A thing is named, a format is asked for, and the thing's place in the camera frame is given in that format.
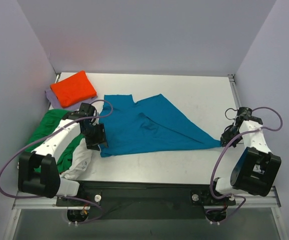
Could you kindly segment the teal blue t shirt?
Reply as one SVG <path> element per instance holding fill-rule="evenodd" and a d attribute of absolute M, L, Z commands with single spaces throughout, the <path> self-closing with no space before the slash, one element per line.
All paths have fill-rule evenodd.
<path fill-rule="evenodd" d="M 99 122 L 108 146 L 103 158 L 161 151 L 207 150 L 219 140 L 190 121 L 162 94 L 134 102 L 132 95 L 105 95 Z"/>

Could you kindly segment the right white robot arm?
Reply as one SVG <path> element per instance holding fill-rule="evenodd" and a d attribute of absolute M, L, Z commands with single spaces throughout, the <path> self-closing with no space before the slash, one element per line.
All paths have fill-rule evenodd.
<path fill-rule="evenodd" d="M 233 123 L 220 137 L 224 149 L 216 161 L 217 166 L 229 147 L 235 148 L 243 142 L 244 151 L 230 177 L 215 178 L 216 171 L 212 171 L 206 191 L 206 199 L 211 204 L 218 204 L 231 196 L 236 198 L 240 193 L 265 197 L 273 186 L 282 160 L 268 147 L 263 133 L 268 127 L 263 125 L 261 118 L 253 116 L 253 112 L 249 107 L 237 109 Z"/>

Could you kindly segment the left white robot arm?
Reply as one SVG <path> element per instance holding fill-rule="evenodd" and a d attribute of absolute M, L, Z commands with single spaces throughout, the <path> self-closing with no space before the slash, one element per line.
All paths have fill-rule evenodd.
<path fill-rule="evenodd" d="M 82 103 L 78 110 L 66 113 L 53 133 L 31 152 L 24 151 L 18 162 L 18 190 L 40 197 L 67 196 L 74 206 L 85 202 L 77 178 L 86 170 L 92 153 L 107 146 L 105 127 L 96 123 L 99 114 L 90 103 Z M 69 144 L 79 135 L 83 137 L 73 154 L 68 170 L 60 173 L 58 163 Z"/>

